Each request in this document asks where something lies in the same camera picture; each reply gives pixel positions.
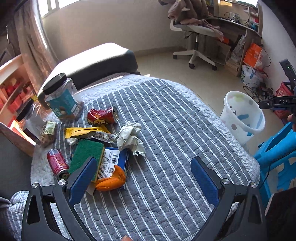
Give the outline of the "right hand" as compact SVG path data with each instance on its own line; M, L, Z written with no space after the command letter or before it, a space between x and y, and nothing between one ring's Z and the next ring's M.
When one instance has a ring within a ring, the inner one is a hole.
M292 123L292 130L296 132L296 115L290 114L287 118L288 122Z

